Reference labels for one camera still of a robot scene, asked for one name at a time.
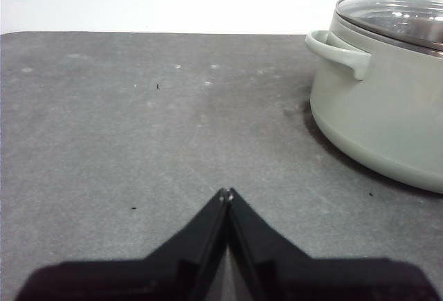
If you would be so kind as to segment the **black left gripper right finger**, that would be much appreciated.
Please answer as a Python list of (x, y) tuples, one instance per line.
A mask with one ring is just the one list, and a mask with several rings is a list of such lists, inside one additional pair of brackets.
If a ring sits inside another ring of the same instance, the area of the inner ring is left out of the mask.
[(227, 240), (254, 300), (432, 300), (433, 285), (408, 262), (313, 258), (273, 229), (235, 189), (221, 190)]

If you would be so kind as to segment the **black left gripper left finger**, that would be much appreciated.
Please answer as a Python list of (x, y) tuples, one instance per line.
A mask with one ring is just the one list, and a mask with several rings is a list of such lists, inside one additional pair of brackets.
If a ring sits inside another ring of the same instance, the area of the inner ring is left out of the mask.
[(17, 300), (203, 300), (226, 250), (229, 191), (220, 189), (143, 259), (62, 262), (34, 271)]

